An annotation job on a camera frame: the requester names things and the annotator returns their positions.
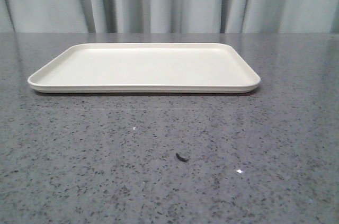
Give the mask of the cream rectangular plastic tray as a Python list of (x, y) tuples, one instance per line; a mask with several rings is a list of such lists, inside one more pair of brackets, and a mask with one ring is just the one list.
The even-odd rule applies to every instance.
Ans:
[(221, 43), (86, 43), (29, 76), (42, 93), (247, 93), (260, 76)]

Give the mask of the small black debris piece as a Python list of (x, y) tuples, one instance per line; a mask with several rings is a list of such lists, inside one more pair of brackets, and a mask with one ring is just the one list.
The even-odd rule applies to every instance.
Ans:
[(178, 154), (178, 153), (176, 153), (175, 155), (176, 155), (176, 158), (177, 158), (179, 161), (181, 161), (181, 162), (187, 163), (187, 162), (189, 161), (188, 158), (184, 158), (184, 157), (182, 157), (182, 156), (181, 156), (180, 154)]

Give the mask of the pale grey pleated curtain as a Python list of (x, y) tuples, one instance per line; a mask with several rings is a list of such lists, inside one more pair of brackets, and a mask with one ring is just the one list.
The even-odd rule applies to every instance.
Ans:
[(336, 33), (338, 0), (1, 0), (3, 33)]

